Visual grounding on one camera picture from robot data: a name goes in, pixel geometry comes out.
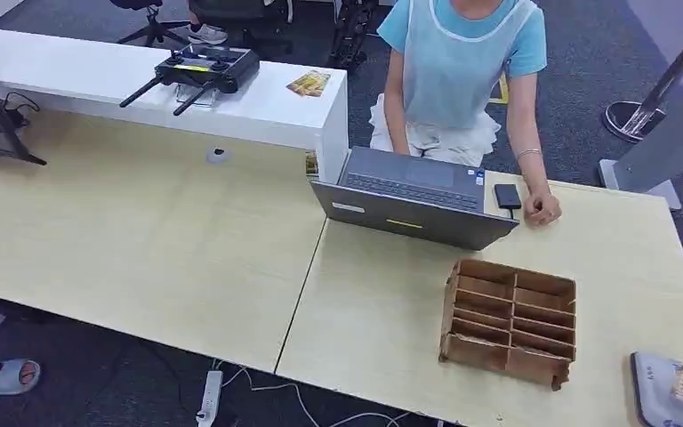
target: light wood desk surface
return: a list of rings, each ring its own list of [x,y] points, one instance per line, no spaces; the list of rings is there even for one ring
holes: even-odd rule
[[[488,174],[487,212],[499,213],[498,181],[519,177]],[[683,361],[683,252],[669,210],[655,197],[552,189],[558,222],[522,224],[471,256],[577,281],[577,359],[561,391],[438,362],[445,282],[460,251],[333,221],[277,374],[470,427],[639,425],[629,355]]]
[[[0,158],[0,298],[274,370],[325,220],[303,150],[55,112],[23,140],[49,164]]]

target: woman's right arm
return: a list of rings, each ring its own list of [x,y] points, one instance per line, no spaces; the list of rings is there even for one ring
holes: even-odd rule
[[[404,57],[395,49],[391,49],[389,74],[386,76],[386,87],[383,89],[383,114],[386,117],[386,126],[389,127],[389,137],[394,151],[410,154],[405,130],[405,102],[402,95],[404,71]]]

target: white counter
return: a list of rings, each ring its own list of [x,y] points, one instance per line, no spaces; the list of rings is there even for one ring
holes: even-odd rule
[[[209,133],[240,140],[314,149],[323,181],[336,181],[349,147],[345,71],[261,62],[258,75],[212,108],[181,116],[175,86],[159,85],[121,109],[147,83],[169,51],[0,30],[0,95],[25,93],[49,109]],[[330,73],[319,98],[286,85],[311,69]]]

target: woman's left hand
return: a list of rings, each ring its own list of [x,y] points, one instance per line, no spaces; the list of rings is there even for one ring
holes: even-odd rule
[[[525,200],[525,218],[531,225],[547,225],[561,216],[561,207],[549,191],[531,194]]]

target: person's foot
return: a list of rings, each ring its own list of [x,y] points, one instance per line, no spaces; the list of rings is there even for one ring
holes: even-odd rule
[[[187,39],[190,43],[199,44],[222,44],[229,35],[220,28],[205,24],[190,24]]]
[[[0,396],[30,391],[40,378],[40,365],[32,360],[14,359],[0,363]]]
[[[29,385],[36,378],[37,363],[32,360],[26,360],[20,369],[20,384],[23,386]]]

